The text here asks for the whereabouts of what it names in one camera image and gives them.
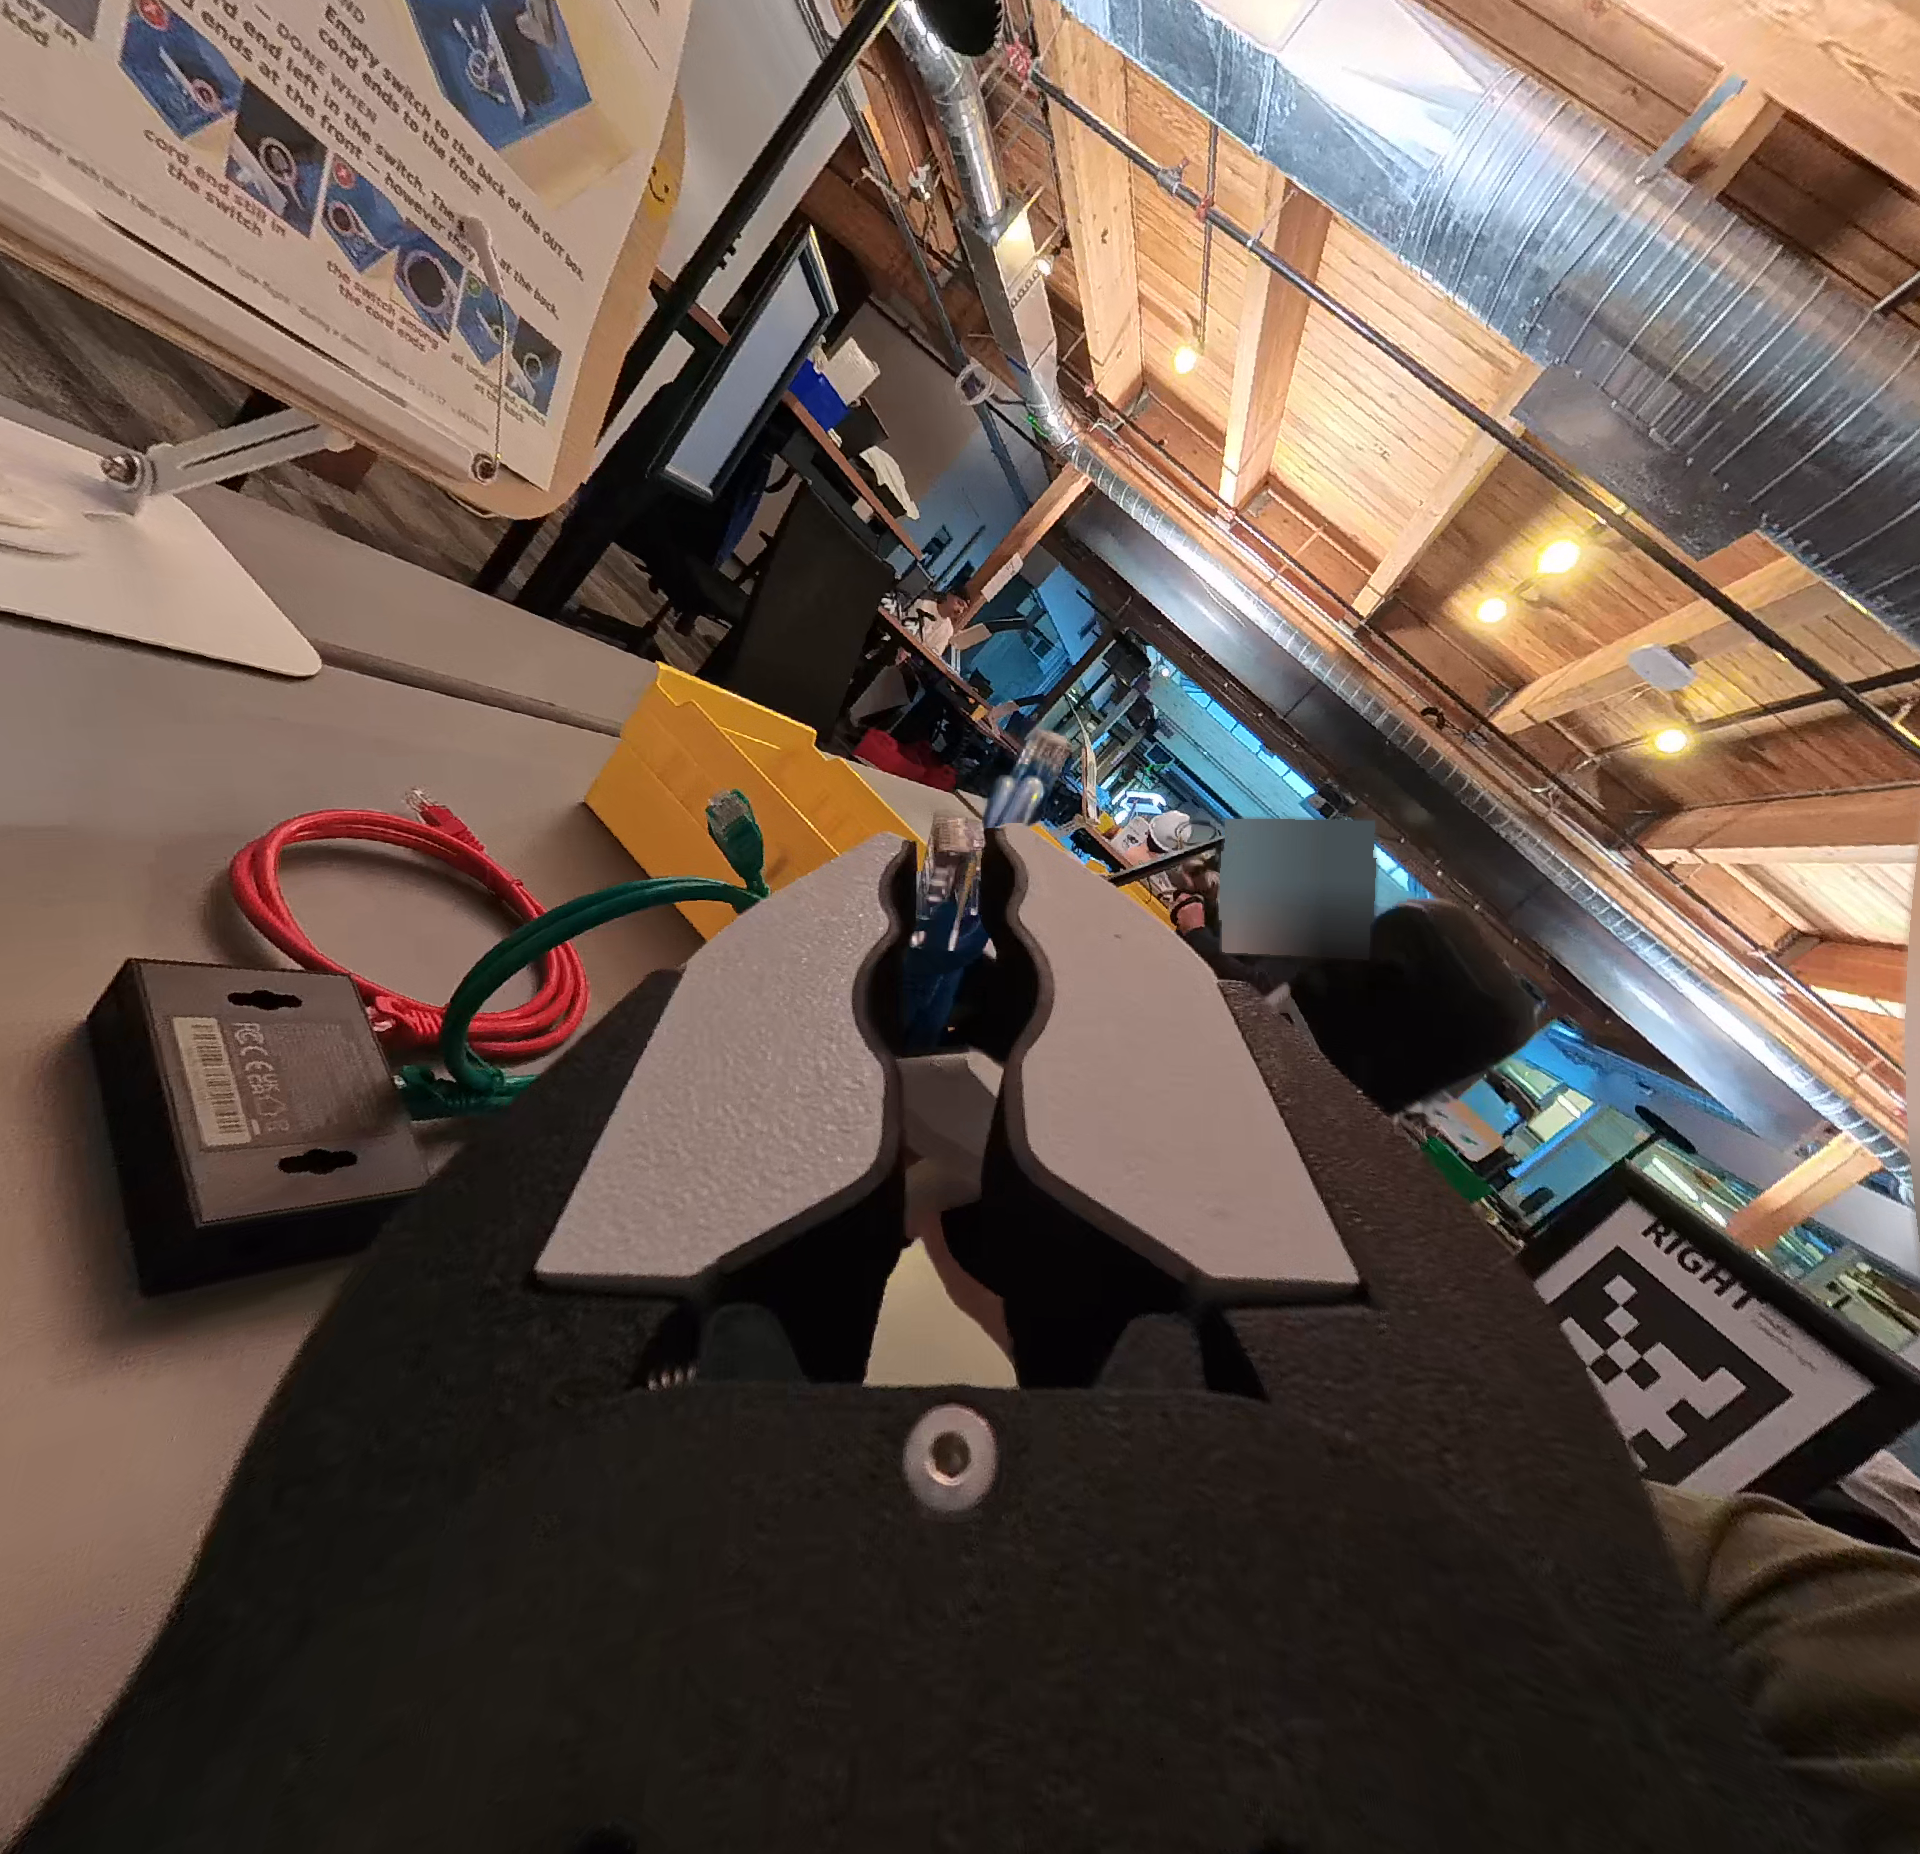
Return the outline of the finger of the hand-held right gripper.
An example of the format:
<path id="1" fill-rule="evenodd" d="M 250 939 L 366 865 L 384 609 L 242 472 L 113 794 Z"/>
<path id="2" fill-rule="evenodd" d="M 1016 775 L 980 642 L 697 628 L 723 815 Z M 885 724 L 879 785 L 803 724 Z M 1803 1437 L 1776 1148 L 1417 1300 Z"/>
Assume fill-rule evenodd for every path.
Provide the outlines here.
<path id="1" fill-rule="evenodd" d="M 903 1159 L 908 1207 L 945 1212 L 981 1194 L 1003 1065 L 980 1050 L 899 1060 Z"/>

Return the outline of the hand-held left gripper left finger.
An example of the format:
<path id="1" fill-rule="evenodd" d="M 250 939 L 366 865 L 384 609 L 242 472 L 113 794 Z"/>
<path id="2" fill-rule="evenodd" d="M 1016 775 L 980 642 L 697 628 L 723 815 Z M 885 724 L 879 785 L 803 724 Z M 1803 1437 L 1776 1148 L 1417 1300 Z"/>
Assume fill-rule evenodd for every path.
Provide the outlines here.
<path id="1" fill-rule="evenodd" d="M 880 833 L 695 953 L 539 1255 L 542 1286 L 689 1296 L 892 1179 L 880 1003 L 914 871 L 914 838 Z"/>

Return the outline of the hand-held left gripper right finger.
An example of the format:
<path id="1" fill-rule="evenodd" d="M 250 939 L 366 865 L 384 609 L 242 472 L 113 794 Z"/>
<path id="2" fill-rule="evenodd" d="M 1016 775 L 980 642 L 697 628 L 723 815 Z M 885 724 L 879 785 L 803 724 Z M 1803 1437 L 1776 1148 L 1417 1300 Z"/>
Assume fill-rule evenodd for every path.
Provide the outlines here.
<path id="1" fill-rule="evenodd" d="M 1019 1179 L 1218 1305 L 1347 1303 L 1360 1271 L 1213 968 L 1039 830 L 997 830 L 1034 978 L 1000 1086 Z"/>

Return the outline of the black ethernet switch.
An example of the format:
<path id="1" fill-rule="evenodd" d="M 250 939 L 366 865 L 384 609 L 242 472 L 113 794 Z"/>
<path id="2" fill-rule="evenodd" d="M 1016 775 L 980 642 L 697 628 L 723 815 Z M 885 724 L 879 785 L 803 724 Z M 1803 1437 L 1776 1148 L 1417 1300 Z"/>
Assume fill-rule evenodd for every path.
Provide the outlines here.
<path id="1" fill-rule="evenodd" d="M 129 957 L 85 1040 L 147 1298 L 347 1258 L 429 1181 L 349 978 Z"/>

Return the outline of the dark steel ceiling beam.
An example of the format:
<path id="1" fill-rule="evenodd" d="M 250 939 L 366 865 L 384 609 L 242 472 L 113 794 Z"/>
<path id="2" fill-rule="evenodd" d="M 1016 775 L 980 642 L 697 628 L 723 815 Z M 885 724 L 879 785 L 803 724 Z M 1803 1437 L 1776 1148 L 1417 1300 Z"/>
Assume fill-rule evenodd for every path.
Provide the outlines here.
<path id="1" fill-rule="evenodd" d="M 1148 615 L 1164 648 L 1184 648 L 1235 715 L 1303 746 L 1317 775 L 1360 801 L 1489 921 L 1547 956 L 1674 1073 L 1757 1136 L 1787 1146 L 1823 1123 L 1853 1136 L 1910 1202 L 1905 1139 L 1756 1024 L 1656 940 L 1572 860 L 1557 838 L 1456 761 L 1416 715 L 1394 708 L 1340 649 L 1325 649 L 1187 541 L 1095 494 L 1043 537 L 1084 585 Z"/>

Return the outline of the yellow plastic bin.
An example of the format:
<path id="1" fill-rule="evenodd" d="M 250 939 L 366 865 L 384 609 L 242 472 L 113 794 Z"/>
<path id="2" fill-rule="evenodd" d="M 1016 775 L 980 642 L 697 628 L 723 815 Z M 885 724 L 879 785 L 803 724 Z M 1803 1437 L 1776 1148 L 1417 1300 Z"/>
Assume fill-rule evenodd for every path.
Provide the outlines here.
<path id="1" fill-rule="evenodd" d="M 646 878 L 738 883 L 708 832 L 708 801 L 727 788 L 758 824 L 771 889 L 877 836 L 926 848 L 937 822 L 974 812 L 970 796 L 830 756 L 803 723 L 666 664 L 583 803 Z"/>

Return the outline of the printed marker card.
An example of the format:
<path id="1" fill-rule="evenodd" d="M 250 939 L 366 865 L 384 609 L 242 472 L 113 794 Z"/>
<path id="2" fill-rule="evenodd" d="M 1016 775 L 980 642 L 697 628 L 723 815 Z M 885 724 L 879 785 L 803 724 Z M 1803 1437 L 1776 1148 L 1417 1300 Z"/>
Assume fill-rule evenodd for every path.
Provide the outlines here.
<path id="1" fill-rule="evenodd" d="M 1805 1505 L 1915 1427 L 1913 1365 L 1629 1164 L 1518 1261 L 1647 1482 Z"/>

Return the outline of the instruction sheet on stand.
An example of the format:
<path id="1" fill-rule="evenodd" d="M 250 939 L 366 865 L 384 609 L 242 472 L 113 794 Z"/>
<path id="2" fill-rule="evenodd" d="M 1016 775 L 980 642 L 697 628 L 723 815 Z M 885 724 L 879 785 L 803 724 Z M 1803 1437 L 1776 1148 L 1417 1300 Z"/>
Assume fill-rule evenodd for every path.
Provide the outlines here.
<path id="1" fill-rule="evenodd" d="M 656 154 L 682 160 L 683 101 L 664 108 Z M 572 397 L 557 429 L 557 455 L 547 485 L 494 465 L 492 450 L 460 452 L 460 438 L 420 412 L 411 412 L 349 362 L 265 313 L 244 305 L 220 276 L 226 265 L 199 269 L 115 227 L 61 185 L 46 167 L 5 149 L 1 242 L 15 261 L 85 299 L 173 343 L 285 408 L 297 408 L 461 499 L 474 513 L 503 519 L 542 519 L 583 483 L 622 362 L 653 305 L 652 283 L 669 221 L 647 219 L 646 188 L 612 281 L 572 373 Z"/>

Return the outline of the black monitor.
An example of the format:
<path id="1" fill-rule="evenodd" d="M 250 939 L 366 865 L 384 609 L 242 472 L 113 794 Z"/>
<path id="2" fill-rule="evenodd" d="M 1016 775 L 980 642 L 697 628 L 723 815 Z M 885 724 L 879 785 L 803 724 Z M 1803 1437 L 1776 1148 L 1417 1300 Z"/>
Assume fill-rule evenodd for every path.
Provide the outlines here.
<path id="1" fill-rule="evenodd" d="M 740 326 L 711 357 L 649 462 L 652 482 L 713 503 L 836 314 L 828 258 L 799 222 L 750 293 Z"/>

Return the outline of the printed instruction sheet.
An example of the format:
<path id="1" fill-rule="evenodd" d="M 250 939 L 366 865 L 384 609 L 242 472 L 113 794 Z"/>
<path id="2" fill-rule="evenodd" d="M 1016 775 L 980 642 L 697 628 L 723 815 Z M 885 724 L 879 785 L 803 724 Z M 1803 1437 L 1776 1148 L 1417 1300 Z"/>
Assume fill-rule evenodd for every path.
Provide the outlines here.
<path id="1" fill-rule="evenodd" d="M 5 149 L 547 485 L 692 0 L 5 0 Z"/>

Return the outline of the silver ventilation duct cluster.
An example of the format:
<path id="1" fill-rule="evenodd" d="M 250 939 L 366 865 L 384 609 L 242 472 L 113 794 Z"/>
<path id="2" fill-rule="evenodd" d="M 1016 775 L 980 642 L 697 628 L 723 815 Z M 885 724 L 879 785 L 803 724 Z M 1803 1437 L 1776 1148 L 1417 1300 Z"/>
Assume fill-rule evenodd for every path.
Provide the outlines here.
<path id="1" fill-rule="evenodd" d="M 1664 525 L 1700 482 L 1885 626 L 1918 621 L 1915 330 L 1647 169 L 1416 0 L 1054 0 L 1514 351 L 1586 385 Z"/>

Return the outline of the metal stand bracket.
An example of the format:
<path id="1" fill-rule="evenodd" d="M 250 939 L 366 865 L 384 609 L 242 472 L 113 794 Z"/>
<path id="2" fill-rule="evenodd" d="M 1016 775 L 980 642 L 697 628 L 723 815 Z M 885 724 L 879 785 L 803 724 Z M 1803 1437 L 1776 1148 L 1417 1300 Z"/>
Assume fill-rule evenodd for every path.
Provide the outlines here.
<path id="1" fill-rule="evenodd" d="M 357 447 L 350 435 L 297 408 L 250 417 L 193 441 L 123 450 L 98 457 L 98 472 L 121 491 L 126 510 L 289 462 Z"/>

